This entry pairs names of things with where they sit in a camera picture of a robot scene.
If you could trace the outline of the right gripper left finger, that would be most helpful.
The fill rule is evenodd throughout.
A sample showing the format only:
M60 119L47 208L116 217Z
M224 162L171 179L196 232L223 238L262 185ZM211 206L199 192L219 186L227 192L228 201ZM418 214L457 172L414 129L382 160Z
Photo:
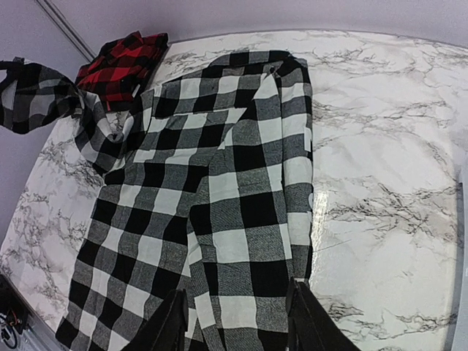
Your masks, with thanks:
M189 308L186 290L171 290L123 351L184 350Z

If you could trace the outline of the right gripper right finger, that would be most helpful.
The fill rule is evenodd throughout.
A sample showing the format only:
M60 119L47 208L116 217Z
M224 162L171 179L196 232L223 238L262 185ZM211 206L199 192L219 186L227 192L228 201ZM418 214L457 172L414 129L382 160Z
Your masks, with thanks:
M305 351L359 351L336 326L311 290L291 278L287 296L287 349Z

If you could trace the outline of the black white plaid shirt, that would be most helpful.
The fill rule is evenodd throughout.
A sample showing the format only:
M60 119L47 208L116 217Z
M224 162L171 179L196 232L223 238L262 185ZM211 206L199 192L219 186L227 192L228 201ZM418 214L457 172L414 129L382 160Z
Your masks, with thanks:
M142 93L113 126L61 73L4 61L1 125L78 120L103 178L56 339L152 350L162 304L186 293L186 350L285 350L291 280L312 268L312 85L306 60L234 52Z

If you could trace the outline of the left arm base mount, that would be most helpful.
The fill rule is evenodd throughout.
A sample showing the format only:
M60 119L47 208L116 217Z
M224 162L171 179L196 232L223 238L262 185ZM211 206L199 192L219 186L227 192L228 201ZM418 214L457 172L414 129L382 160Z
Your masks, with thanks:
M19 349L19 336L26 327L28 314L25 304L1 276L1 342L7 349Z

